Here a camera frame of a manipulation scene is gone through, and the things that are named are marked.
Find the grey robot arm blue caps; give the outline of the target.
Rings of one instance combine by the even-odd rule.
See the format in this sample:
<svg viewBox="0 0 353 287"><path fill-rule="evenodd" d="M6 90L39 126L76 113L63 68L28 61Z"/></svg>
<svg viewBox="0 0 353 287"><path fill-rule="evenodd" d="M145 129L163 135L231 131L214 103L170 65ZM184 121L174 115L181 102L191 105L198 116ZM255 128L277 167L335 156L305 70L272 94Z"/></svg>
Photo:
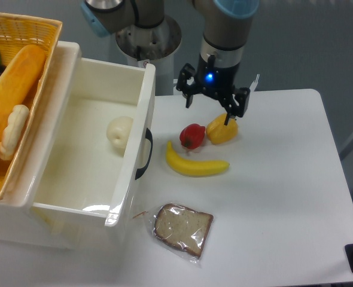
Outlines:
<svg viewBox="0 0 353 287"><path fill-rule="evenodd" d="M191 1L205 20L198 66L186 63L176 89L189 107L202 93L226 110L224 124L243 117L250 90L234 85L258 1ZM99 37L115 35L119 49L137 62L163 60L181 43L178 23L163 1L82 1L81 10Z"/></svg>

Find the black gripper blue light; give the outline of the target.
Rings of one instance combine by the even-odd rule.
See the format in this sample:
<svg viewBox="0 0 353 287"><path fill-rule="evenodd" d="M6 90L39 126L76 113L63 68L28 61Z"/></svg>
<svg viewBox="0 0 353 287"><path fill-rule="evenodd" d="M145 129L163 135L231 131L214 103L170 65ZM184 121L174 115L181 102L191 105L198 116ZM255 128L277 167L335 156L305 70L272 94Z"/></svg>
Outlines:
<svg viewBox="0 0 353 287"><path fill-rule="evenodd" d="M228 125L230 119L244 117L251 90L247 87L234 87L239 64L218 68L215 66L216 59L215 56L209 56L208 60L204 60L199 56L197 71L191 64L186 63L179 72L176 89L181 91L186 99L186 108L191 106L193 96L198 93L219 101L227 112L224 124ZM190 79L194 80L192 84L187 82Z"/></svg>

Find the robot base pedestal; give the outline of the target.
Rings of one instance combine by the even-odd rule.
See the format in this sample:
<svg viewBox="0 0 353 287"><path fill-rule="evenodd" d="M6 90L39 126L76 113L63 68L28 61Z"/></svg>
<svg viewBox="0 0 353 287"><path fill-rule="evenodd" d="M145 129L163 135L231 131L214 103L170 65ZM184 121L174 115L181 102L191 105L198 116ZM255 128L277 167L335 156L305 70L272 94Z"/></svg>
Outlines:
<svg viewBox="0 0 353 287"><path fill-rule="evenodd" d="M154 28L131 25L115 34L117 47L129 66L156 67L155 95L172 95L174 89L174 55L180 47L182 34L179 24L171 17Z"/></svg>

